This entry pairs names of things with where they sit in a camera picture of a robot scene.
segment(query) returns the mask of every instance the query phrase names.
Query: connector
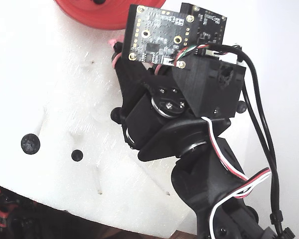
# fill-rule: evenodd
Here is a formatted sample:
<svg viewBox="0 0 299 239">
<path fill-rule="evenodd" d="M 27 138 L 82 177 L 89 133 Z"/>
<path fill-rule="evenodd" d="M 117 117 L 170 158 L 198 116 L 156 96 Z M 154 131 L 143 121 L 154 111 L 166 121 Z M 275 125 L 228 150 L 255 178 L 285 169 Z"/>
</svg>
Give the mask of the connector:
<svg viewBox="0 0 299 239">
<path fill-rule="evenodd" d="M 277 237 L 277 239 L 293 239 L 295 238 L 295 234 L 291 231 L 290 228 L 286 228 L 283 232 L 283 234 L 280 237 Z"/>
</svg>

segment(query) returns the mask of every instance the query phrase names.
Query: electronic component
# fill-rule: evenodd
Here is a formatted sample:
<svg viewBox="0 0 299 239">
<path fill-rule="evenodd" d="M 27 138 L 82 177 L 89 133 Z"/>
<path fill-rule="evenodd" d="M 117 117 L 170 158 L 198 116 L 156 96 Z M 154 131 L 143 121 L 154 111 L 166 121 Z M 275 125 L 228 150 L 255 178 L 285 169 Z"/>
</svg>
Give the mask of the electronic component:
<svg viewBox="0 0 299 239">
<path fill-rule="evenodd" d="M 196 44 L 199 23 L 190 14 L 131 5 L 122 57 L 172 66 L 179 50 Z"/>
<path fill-rule="evenodd" d="M 192 15 L 199 19 L 197 45 L 207 43 L 223 43 L 227 21 L 225 16 L 189 3 L 182 3 L 180 12 Z"/>
</svg>

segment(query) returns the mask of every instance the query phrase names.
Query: gold mounting hole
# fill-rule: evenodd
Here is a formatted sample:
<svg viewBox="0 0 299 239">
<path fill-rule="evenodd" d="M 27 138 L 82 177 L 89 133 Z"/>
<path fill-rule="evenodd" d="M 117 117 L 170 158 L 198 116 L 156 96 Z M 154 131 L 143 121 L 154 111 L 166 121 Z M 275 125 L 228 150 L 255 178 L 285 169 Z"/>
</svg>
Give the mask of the gold mounting hole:
<svg viewBox="0 0 299 239">
<path fill-rule="evenodd" d="M 174 37 L 174 43 L 175 44 L 179 44 L 179 43 L 181 43 L 181 41 L 182 41 L 181 36 Z"/>
<path fill-rule="evenodd" d="M 144 30 L 142 31 L 142 38 L 149 38 L 150 37 L 150 31 Z"/>
</svg>

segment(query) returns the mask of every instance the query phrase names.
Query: black cable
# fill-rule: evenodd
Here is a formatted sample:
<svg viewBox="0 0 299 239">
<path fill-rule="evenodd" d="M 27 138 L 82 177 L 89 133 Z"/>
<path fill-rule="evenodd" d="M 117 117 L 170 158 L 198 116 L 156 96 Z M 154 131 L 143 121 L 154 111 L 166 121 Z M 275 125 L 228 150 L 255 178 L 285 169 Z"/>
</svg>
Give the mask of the black cable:
<svg viewBox="0 0 299 239">
<path fill-rule="evenodd" d="M 246 64 L 248 65 L 250 71 L 251 71 L 251 75 L 252 75 L 252 79 L 253 79 L 253 83 L 254 83 L 254 90 L 255 90 L 255 96 L 256 96 L 256 103 L 257 103 L 257 108 L 259 111 L 259 115 L 260 115 L 260 119 L 262 122 L 262 125 L 264 127 L 264 132 L 267 138 L 267 142 L 268 145 L 266 143 L 266 140 L 264 138 L 264 135 L 260 129 L 260 126 L 258 124 L 257 118 L 252 110 L 250 101 L 249 101 L 249 97 L 247 94 L 247 89 L 246 86 L 243 86 L 243 94 L 245 97 L 245 101 L 246 101 L 246 105 L 250 114 L 250 117 L 252 119 L 252 122 L 254 124 L 254 127 L 256 129 L 258 138 L 261 142 L 261 145 L 263 147 L 265 156 L 267 158 L 267 161 L 269 163 L 269 166 L 271 168 L 272 171 L 272 188 L 271 188 L 271 207 L 272 207 L 272 213 L 274 215 L 274 218 L 282 218 L 280 217 L 281 211 L 280 211 L 280 189 L 279 189 L 279 178 L 278 178 L 278 173 L 277 173 L 277 164 L 276 164 L 276 156 L 275 156 L 275 149 L 274 149 L 274 145 L 272 142 L 272 138 L 270 135 L 270 131 L 268 128 L 268 124 L 264 115 L 264 110 L 262 107 L 262 102 L 261 102 L 261 98 L 260 98 L 260 90 L 259 90 L 259 84 L 258 84 L 258 77 L 257 77 L 257 72 L 255 69 L 255 66 L 253 64 L 253 62 L 251 61 L 251 59 L 239 48 L 236 47 L 232 47 L 232 46 L 226 46 L 226 45 L 217 45 L 217 44 L 209 44 L 209 50 L 214 50 L 214 51 L 218 51 L 218 52 L 230 52 L 230 53 L 234 53 L 236 54 L 238 57 L 240 57 L 240 59 L 242 59 L 243 61 L 246 62 Z M 282 229 L 282 225 L 281 225 L 281 220 L 276 220 L 274 222 L 275 224 L 275 228 L 277 231 L 278 236 L 281 236 L 283 234 L 283 229 Z"/>
<path fill-rule="evenodd" d="M 242 91 L 243 91 L 243 96 L 244 96 L 244 99 L 245 99 L 245 103 L 246 103 L 246 106 L 247 106 L 247 109 L 248 109 L 251 121 L 253 122 L 253 125 L 255 127 L 256 133 L 257 133 L 258 138 L 260 140 L 261 146 L 262 146 L 262 148 L 263 148 L 263 150 L 265 152 L 265 156 L 268 158 L 268 155 L 270 155 L 270 151 L 268 149 L 265 137 L 263 135 L 263 132 L 261 131 L 261 128 L 259 126 L 259 123 L 258 123 L 257 118 L 255 116 L 255 113 L 253 111 L 253 108 L 251 106 L 251 103 L 250 103 L 250 100 L 249 100 L 249 96 L 248 96 L 245 84 L 243 86 L 243 90 Z M 273 176 L 272 176 L 273 179 L 271 181 L 271 194 L 275 190 L 278 190 L 278 192 L 276 192 L 276 193 L 278 193 L 278 197 L 279 197 L 279 193 L 280 193 L 280 190 L 279 190 L 279 180 L 274 180 L 275 174 L 278 177 L 277 167 L 276 167 L 276 165 L 271 164 L 269 161 L 268 161 L 268 163 L 269 163 L 269 166 L 270 166 L 270 168 L 272 170 L 272 174 L 273 174 Z M 278 205 L 276 205 L 276 201 L 275 200 L 276 199 L 271 195 L 270 201 L 271 201 L 272 211 L 274 213 L 274 208 L 276 208 L 276 212 L 278 213 L 279 210 L 280 210 L 279 209 L 279 199 L 278 199 Z M 277 234 L 282 234 L 283 228 L 282 228 L 281 223 L 275 225 L 275 228 L 276 228 Z"/>
</svg>

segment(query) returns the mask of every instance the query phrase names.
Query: white wire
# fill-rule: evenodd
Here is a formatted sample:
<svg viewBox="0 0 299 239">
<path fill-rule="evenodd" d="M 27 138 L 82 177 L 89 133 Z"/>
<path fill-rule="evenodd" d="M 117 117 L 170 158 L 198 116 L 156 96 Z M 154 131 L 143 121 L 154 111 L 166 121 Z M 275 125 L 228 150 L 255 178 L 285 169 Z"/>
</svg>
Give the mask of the white wire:
<svg viewBox="0 0 299 239">
<path fill-rule="evenodd" d="M 234 191 L 233 193 L 229 194 L 228 196 L 226 196 L 225 198 L 223 198 L 222 200 L 220 200 L 218 203 L 215 204 L 215 206 L 213 207 L 213 209 L 210 213 L 210 217 L 209 217 L 209 231 L 210 231 L 211 239 L 216 239 L 215 233 L 214 233 L 213 222 L 214 222 L 214 216 L 215 216 L 217 208 L 219 206 L 221 206 L 223 203 L 225 203 L 226 201 L 228 201 L 230 198 L 241 196 L 241 194 L 240 194 L 241 192 L 244 192 L 244 191 L 248 190 L 249 188 L 256 187 L 258 184 L 265 181 L 270 175 L 271 175 L 271 172 L 265 173 L 264 175 L 262 175 L 258 179 L 256 179 L 254 182 Z"/>
<path fill-rule="evenodd" d="M 222 162 L 222 164 L 224 165 L 224 167 L 228 170 L 228 168 L 230 168 L 233 172 L 235 172 L 236 174 L 238 174 L 240 176 L 240 178 L 244 179 L 244 180 L 248 180 L 249 178 L 243 174 L 242 172 L 238 171 L 233 165 L 231 165 L 231 163 L 228 162 L 228 160 L 225 158 L 225 156 L 223 155 L 223 153 L 221 152 L 215 135 L 214 135 L 214 131 L 213 131 L 213 123 L 212 121 L 207 118 L 207 117 L 202 117 L 203 120 L 207 121 L 208 123 L 208 127 L 209 127 L 209 135 L 212 141 L 212 144 L 214 146 L 215 151 L 218 153 L 219 155 L 219 159 Z"/>
</svg>

